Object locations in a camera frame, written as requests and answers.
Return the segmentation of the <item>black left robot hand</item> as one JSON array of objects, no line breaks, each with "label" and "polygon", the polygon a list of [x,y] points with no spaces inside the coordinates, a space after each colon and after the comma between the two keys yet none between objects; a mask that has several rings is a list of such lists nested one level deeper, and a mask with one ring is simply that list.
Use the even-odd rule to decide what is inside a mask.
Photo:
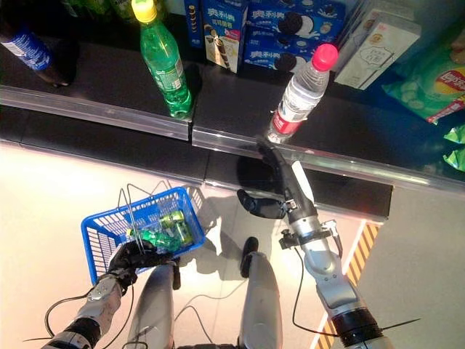
[{"label": "black left robot hand", "polygon": [[137,280],[136,269],[151,268],[171,260],[171,252],[161,253],[147,240],[140,246],[136,241],[120,245],[111,257],[108,273],[116,276],[121,288],[126,291]]}]

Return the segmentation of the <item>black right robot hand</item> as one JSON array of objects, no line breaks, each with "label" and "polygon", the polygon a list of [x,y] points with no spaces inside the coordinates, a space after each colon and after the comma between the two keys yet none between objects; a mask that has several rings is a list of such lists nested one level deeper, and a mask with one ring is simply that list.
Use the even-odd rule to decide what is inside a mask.
[{"label": "black right robot hand", "polygon": [[283,192],[283,200],[273,198],[254,198],[246,191],[237,191],[242,207],[250,214],[267,219],[283,219],[288,216],[289,222],[317,216],[313,202],[307,198],[294,174],[291,165],[282,153],[269,140],[262,136],[256,138],[256,145],[266,164],[273,169],[273,182]]}]

